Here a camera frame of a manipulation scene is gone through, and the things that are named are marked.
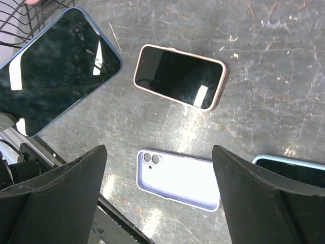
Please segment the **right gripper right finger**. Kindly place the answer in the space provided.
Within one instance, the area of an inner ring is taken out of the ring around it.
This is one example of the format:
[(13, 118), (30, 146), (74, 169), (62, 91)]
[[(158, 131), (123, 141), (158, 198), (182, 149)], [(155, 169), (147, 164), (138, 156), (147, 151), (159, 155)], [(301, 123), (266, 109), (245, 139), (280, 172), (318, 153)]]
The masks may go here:
[(232, 243), (324, 243), (324, 188), (215, 145), (212, 160)]

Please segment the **lavender phone case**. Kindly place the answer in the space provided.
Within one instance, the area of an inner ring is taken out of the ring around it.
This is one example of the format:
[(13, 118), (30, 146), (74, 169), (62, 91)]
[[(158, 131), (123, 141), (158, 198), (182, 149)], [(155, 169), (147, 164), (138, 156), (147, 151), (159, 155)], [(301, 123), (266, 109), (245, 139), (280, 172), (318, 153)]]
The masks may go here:
[(219, 209), (221, 197), (209, 160), (142, 149), (137, 154), (139, 189), (205, 211)]

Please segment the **blue edged black phone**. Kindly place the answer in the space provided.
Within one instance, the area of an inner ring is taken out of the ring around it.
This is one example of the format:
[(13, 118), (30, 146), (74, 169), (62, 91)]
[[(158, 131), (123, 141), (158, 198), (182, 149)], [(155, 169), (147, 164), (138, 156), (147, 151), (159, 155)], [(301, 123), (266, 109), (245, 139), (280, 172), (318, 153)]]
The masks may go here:
[(68, 8), (1, 67), (1, 111), (34, 136), (116, 75), (121, 59), (88, 14)]

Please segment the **light blue phone case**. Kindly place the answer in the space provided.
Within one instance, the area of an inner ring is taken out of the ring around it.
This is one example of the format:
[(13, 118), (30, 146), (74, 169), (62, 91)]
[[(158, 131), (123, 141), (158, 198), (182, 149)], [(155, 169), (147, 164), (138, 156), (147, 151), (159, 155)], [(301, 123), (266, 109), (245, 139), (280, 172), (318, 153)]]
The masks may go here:
[(307, 168), (324, 171), (323, 164), (311, 163), (311, 162), (306, 162), (306, 161), (297, 160), (293, 158), (278, 157), (278, 156), (271, 156), (271, 155), (258, 155), (253, 159), (252, 163), (256, 164), (260, 160), (269, 160), (272, 162), (285, 163), (288, 165), (295, 165), (295, 166), (307, 167)]

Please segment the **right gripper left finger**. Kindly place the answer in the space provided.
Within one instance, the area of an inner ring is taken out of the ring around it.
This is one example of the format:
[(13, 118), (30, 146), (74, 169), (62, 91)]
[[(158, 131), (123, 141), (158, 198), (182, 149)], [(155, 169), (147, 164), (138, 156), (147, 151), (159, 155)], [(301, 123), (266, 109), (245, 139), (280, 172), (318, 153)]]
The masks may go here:
[(87, 243), (107, 160), (104, 145), (1, 190), (1, 243)]

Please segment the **pink edged black phone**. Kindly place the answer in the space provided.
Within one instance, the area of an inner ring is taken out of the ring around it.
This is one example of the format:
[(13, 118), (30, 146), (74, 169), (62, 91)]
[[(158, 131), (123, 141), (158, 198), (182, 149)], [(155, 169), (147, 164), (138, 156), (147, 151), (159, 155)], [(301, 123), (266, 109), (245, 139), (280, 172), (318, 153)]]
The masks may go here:
[(272, 162), (269, 160), (260, 160), (255, 165), (258, 165), (289, 179), (311, 186), (324, 188), (324, 171), (322, 170)]

